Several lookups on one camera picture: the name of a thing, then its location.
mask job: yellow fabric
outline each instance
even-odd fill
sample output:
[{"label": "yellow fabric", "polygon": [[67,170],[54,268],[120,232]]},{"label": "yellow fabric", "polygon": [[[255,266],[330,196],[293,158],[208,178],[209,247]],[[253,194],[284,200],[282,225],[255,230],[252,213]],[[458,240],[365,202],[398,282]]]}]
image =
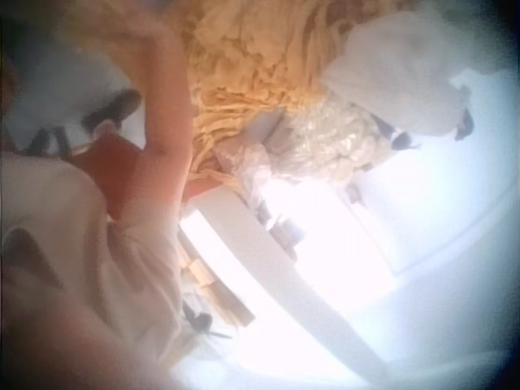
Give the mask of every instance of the yellow fabric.
[{"label": "yellow fabric", "polygon": [[[198,114],[192,179],[222,179],[213,146],[258,112],[299,110],[323,97],[319,76],[354,25],[407,7],[410,0],[175,0],[163,14],[183,37]],[[118,23],[121,0],[76,0],[59,31],[89,46],[86,30]],[[94,42],[144,92],[139,49]]]}]

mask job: plastic bag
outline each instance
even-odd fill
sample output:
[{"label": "plastic bag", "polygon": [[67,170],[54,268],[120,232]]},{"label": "plastic bag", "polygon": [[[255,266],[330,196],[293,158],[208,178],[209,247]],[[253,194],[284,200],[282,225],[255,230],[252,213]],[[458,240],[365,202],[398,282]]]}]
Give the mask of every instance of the plastic bag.
[{"label": "plastic bag", "polygon": [[449,82],[469,54],[447,39],[445,28],[434,11],[399,12],[357,26],[323,80],[395,128],[444,136],[462,121],[470,96]]},{"label": "plastic bag", "polygon": [[232,174],[242,187],[248,206],[256,210],[262,203],[262,190],[271,180],[271,162],[266,148],[238,135],[218,143],[214,154],[223,170]]},{"label": "plastic bag", "polygon": [[273,176],[296,181],[345,183],[391,153],[370,113],[333,95],[286,116],[265,145]]}]

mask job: bright light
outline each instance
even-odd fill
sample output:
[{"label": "bright light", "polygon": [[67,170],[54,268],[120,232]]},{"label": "bright light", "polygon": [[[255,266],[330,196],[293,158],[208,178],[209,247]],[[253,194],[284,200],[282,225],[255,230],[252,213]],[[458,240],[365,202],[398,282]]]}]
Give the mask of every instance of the bright light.
[{"label": "bright light", "polygon": [[394,289],[387,262],[330,187],[275,183],[265,196],[307,232],[295,248],[297,269],[329,305],[348,316]]}]

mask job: dark object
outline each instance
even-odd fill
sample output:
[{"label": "dark object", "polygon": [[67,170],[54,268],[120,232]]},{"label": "dark object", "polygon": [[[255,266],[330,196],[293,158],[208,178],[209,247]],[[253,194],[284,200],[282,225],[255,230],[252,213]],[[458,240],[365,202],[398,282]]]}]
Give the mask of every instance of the dark object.
[{"label": "dark object", "polygon": [[379,129],[381,135],[387,140],[391,140],[393,133],[396,132],[396,129],[392,125],[382,120],[379,116],[375,116],[374,114],[371,115],[375,121],[375,124],[377,124],[377,128]]},{"label": "dark object", "polygon": [[49,146],[49,133],[44,128],[41,128],[32,139],[31,144],[24,150],[24,154],[31,157],[43,157]]},{"label": "dark object", "polygon": [[407,150],[412,147],[412,138],[407,132],[403,132],[392,142],[393,150]]},{"label": "dark object", "polygon": [[108,106],[87,115],[81,123],[93,137],[94,129],[104,120],[110,119],[120,129],[121,123],[133,114],[141,104],[142,97],[135,89],[125,89],[119,93]]},{"label": "dark object", "polygon": [[230,336],[223,335],[216,331],[210,331],[211,325],[213,325],[213,317],[211,317],[211,314],[200,313],[199,315],[195,315],[193,309],[189,307],[186,302],[183,302],[182,310],[184,311],[186,321],[188,321],[195,332],[219,337],[221,339],[231,339]]},{"label": "dark object", "polygon": [[457,135],[455,136],[455,141],[462,141],[464,138],[473,134],[473,130],[475,130],[475,122],[469,110],[466,108],[466,111],[464,111],[464,119],[462,121],[462,126],[457,127]]},{"label": "dark object", "polygon": [[58,155],[61,159],[68,161],[72,156],[71,144],[68,141],[64,128],[55,128],[54,136],[58,142]]}]

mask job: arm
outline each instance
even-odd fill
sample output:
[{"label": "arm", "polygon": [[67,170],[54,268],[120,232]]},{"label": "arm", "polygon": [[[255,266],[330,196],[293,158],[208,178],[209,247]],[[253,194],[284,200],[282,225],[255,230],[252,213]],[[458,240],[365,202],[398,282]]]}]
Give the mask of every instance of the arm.
[{"label": "arm", "polygon": [[154,26],[146,39],[146,146],[125,202],[144,198],[177,211],[192,160],[193,114],[186,61],[180,39],[162,25]]}]

